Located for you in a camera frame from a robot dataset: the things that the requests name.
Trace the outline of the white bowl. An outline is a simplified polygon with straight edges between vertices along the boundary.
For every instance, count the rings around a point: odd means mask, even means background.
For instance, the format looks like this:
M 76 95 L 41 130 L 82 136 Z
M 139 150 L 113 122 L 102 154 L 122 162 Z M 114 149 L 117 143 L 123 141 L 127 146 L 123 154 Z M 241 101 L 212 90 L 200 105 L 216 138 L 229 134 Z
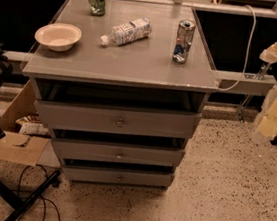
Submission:
M 38 29 L 35 40 L 52 51 L 64 52 L 70 50 L 81 39 L 81 33 L 82 31 L 76 26 L 53 23 Z

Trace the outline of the grey drawer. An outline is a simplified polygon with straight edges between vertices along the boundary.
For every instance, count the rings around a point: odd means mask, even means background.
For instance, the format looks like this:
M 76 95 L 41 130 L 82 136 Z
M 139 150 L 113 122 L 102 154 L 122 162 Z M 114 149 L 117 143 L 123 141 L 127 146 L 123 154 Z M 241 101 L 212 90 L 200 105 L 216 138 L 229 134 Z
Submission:
M 42 123 L 49 128 L 153 137 L 192 137 L 201 115 L 139 108 L 35 102 Z
M 142 186 L 168 187 L 174 176 L 168 173 L 110 170 L 102 168 L 63 167 L 63 173 L 69 180 L 101 182 L 109 184 L 126 184 Z
M 177 167 L 185 154 L 183 149 L 145 145 L 112 144 L 96 141 L 52 139 L 52 147 L 62 159 L 135 163 Z

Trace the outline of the grey metal rail beam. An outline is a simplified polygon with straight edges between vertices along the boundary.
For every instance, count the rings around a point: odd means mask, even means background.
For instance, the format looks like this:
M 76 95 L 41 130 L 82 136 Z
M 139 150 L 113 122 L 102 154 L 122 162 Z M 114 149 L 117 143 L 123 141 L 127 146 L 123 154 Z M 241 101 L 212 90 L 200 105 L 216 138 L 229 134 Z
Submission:
M 277 84 L 274 78 L 272 75 L 267 75 L 257 80 L 253 73 L 242 74 L 221 70 L 217 72 L 217 85 L 222 93 L 265 96 Z

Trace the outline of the flat cardboard piece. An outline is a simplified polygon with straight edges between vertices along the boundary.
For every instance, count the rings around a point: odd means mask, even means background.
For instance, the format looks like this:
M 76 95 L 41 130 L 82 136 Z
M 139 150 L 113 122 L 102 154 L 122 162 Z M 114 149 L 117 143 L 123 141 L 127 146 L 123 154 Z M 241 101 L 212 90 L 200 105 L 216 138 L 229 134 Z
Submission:
M 47 144 L 47 138 L 6 132 L 0 140 L 0 160 L 34 166 Z

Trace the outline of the grey top drawer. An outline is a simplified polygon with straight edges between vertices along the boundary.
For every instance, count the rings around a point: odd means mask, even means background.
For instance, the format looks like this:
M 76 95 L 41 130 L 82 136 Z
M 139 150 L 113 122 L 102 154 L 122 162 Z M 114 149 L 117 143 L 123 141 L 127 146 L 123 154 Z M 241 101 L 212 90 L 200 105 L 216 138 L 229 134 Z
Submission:
M 201 115 L 139 108 L 35 102 L 42 123 L 49 128 L 153 137 L 192 137 Z

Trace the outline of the grey bottom drawer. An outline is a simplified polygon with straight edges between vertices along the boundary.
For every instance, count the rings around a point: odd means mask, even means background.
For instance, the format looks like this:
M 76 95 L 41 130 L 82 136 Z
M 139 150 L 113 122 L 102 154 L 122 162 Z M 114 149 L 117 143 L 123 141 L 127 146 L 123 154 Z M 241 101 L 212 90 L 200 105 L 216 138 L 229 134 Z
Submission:
M 63 173 L 69 180 L 101 182 L 109 184 L 126 184 L 142 186 L 168 187 L 174 176 L 168 173 L 110 170 L 102 168 L 63 167 Z

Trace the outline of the grey drawer cabinet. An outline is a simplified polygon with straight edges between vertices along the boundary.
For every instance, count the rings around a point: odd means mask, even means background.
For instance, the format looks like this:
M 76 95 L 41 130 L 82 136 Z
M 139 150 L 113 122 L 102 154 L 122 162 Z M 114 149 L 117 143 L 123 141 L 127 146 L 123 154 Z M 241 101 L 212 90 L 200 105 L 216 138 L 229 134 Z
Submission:
M 58 19 L 78 26 L 82 38 L 64 53 L 39 47 L 32 55 L 23 72 L 33 84 L 36 101 L 201 115 L 209 94 L 216 89 L 215 72 L 210 68 L 201 37 L 194 37 L 186 63 L 177 64 L 172 59 L 178 23 L 193 18 L 194 11 L 185 6 L 121 0 L 108 0 L 106 8 L 105 16 L 95 17 L 89 13 L 87 0 L 68 0 Z M 113 26 L 143 17 L 151 22 L 148 37 L 121 46 L 100 44 L 100 36 L 109 34 Z M 63 138 L 184 151 L 190 139 L 55 128 L 49 128 L 49 132 L 51 140 Z M 179 166 L 57 158 L 62 170 L 94 167 L 174 176 Z

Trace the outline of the silver blue energy can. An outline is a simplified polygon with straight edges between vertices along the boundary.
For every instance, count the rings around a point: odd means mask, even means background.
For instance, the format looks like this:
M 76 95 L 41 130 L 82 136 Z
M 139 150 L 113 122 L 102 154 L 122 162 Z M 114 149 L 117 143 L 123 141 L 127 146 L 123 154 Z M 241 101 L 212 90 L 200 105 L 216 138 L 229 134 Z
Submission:
M 181 20 L 178 24 L 177 39 L 172 55 L 172 59 L 176 63 L 186 63 L 189 49 L 192 45 L 195 32 L 195 22 L 193 20 Z

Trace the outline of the crumpled snack bag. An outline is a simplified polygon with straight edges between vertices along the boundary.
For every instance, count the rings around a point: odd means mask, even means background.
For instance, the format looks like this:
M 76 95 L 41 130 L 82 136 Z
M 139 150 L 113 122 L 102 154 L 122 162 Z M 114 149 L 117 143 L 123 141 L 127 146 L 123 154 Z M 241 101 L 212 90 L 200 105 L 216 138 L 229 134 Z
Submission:
M 19 126 L 19 132 L 22 135 L 49 135 L 49 129 L 41 123 L 38 115 L 21 117 L 15 121 L 15 124 Z

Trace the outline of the leaning cardboard board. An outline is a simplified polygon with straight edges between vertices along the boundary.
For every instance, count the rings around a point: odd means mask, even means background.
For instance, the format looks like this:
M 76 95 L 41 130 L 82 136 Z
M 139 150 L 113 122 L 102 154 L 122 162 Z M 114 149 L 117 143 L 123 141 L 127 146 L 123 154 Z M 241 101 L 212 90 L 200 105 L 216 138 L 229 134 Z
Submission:
M 32 83 L 28 81 L 2 114 L 0 129 L 15 133 L 18 128 L 16 120 L 37 113 L 34 107 L 35 96 Z

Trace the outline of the grey middle drawer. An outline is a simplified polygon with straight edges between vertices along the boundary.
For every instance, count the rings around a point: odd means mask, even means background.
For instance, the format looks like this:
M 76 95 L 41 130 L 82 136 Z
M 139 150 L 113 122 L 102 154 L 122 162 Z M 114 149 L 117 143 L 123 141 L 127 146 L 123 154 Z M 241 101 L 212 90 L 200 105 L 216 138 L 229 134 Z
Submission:
M 183 149 L 145 145 L 112 144 L 96 141 L 52 139 L 52 147 L 62 159 L 135 163 L 177 167 L 185 154 Z

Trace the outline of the clear plastic water bottle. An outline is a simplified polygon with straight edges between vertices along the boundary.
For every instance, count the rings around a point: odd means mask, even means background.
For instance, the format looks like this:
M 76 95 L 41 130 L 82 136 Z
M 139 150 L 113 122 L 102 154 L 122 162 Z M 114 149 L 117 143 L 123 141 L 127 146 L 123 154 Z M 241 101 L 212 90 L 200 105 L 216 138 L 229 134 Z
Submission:
M 147 18 L 135 19 L 111 28 L 107 35 L 100 36 L 100 44 L 105 46 L 121 46 L 148 37 L 151 33 L 151 22 Z

